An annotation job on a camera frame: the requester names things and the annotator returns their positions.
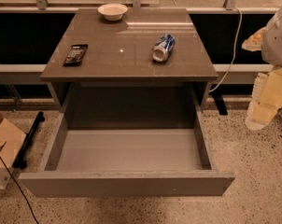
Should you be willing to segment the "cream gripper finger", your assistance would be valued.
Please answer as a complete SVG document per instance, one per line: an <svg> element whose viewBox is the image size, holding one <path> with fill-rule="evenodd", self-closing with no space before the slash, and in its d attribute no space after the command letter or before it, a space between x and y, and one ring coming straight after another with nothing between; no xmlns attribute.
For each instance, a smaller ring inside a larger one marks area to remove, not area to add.
<svg viewBox="0 0 282 224"><path fill-rule="evenodd" d="M262 27L253 35L251 35L248 39L246 39L242 44L242 49L245 49L247 51L261 50L264 30L265 28Z"/></svg>
<svg viewBox="0 0 282 224"><path fill-rule="evenodd" d="M282 107L282 68L258 73L245 120L250 130L267 126Z"/></svg>

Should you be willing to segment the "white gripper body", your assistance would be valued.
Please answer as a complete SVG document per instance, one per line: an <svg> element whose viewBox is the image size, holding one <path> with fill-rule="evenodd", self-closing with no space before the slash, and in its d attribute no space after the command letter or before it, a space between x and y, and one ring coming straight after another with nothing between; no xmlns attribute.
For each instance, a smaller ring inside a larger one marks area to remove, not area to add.
<svg viewBox="0 0 282 224"><path fill-rule="evenodd" d="M265 26L261 57L267 63L282 66L282 7Z"/></svg>

